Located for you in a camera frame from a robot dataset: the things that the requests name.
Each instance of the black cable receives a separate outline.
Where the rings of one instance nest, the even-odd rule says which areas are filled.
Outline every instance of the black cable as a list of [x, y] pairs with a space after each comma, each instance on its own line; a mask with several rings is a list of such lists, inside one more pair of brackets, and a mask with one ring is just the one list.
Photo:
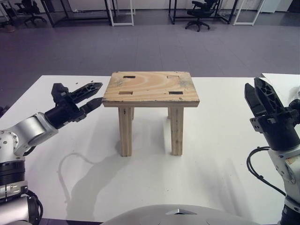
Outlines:
[[285, 192], [282, 191], [281, 189], [279, 189], [278, 187], [270, 184], [268, 181], [266, 181], [262, 175], [259, 175], [255, 169], [253, 168], [252, 164], [251, 164], [251, 157], [258, 153], [259, 151], [267, 151], [269, 150], [270, 147], [269, 146], [265, 146], [265, 147], [257, 147], [256, 149], [254, 149], [252, 152], [250, 152], [249, 156], [247, 157], [247, 168], [250, 171], [250, 173], [252, 173], [257, 179], [259, 179], [260, 181], [262, 181], [263, 183], [265, 183], [266, 185], [270, 186], [271, 188], [274, 188], [275, 190], [277, 190], [279, 193], [281, 193], [282, 195], [285, 196]]
[[24, 152], [23, 156], [28, 156], [35, 148], [36, 146], [31, 147], [27, 152]]
[[37, 201], [37, 205], [39, 206], [39, 217], [35, 222], [35, 224], [38, 225], [39, 222], [41, 221], [43, 213], [44, 213], [43, 205], [42, 205], [41, 201], [38, 199], [38, 196], [33, 191], [28, 190], [27, 195], [30, 197], [34, 197]]

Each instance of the black office chair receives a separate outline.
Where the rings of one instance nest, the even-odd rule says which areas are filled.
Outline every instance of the black office chair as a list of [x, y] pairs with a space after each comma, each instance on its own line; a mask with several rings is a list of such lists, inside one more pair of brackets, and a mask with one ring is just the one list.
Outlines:
[[210, 26], [208, 24], [200, 21], [200, 19], [209, 18], [215, 12], [218, 0], [204, 0], [204, 1], [205, 1], [205, 3], [198, 2], [198, 1], [192, 1], [192, 3], [194, 4], [194, 7], [193, 7], [193, 9], [188, 10], [187, 14], [196, 17], [197, 21], [188, 22], [186, 29], [192, 25], [198, 26], [197, 32], [200, 31], [201, 25], [207, 26], [208, 30], [210, 29]]
[[28, 21], [31, 21], [31, 23], [36, 26], [37, 25], [35, 23], [36, 19], [42, 20], [45, 23], [47, 22], [47, 20], [45, 20], [43, 17], [35, 15], [35, 14], [40, 14], [38, 5], [37, 5], [37, 3], [35, 1], [31, 2], [31, 0], [22, 0], [21, 3], [15, 3], [15, 5], [17, 5], [19, 7], [19, 9], [17, 10], [18, 13], [23, 13], [23, 14], [29, 14], [29, 15], [31, 15], [30, 18], [28, 18], [28, 19], [26, 19], [24, 21], [24, 24], [26, 26], [27, 26], [26, 23]]

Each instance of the wood grain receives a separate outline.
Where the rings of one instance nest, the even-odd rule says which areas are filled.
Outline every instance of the wood grain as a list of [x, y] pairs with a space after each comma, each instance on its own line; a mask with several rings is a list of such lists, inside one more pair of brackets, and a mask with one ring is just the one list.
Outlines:
[[182, 155], [183, 107], [170, 107], [172, 155]]
[[117, 72], [102, 102], [105, 107], [197, 107], [199, 97], [188, 72]]
[[121, 139], [121, 156], [131, 156], [132, 108], [119, 107], [119, 126]]

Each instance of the plywood top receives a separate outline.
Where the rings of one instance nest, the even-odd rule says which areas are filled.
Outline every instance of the plywood top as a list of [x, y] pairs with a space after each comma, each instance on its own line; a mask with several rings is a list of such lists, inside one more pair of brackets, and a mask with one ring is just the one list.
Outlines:
[[199, 97], [188, 72], [116, 72], [103, 97], [106, 107], [197, 107]]

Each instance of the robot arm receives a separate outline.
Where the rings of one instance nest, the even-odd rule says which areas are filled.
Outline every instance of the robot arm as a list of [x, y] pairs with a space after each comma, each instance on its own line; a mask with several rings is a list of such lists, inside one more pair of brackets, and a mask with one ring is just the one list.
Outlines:
[[81, 121], [100, 107], [102, 98], [95, 98], [80, 108], [76, 104], [95, 95], [101, 86], [102, 83], [89, 83], [69, 92], [61, 83], [55, 83], [51, 92], [53, 109], [0, 130], [0, 225], [18, 220], [36, 224], [40, 219], [36, 195], [21, 197], [32, 193], [25, 180], [25, 156], [56, 135], [58, 129], [69, 122]]
[[269, 156], [284, 181], [286, 196], [280, 224], [299, 224], [300, 139], [294, 127], [300, 123], [300, 104], [296, 100], [284, 107], [270, 84], [260, 78], [254, 81], [255, 87], [245, 85], [245, 98], [255, 116], [250, 122], [265, 136]]

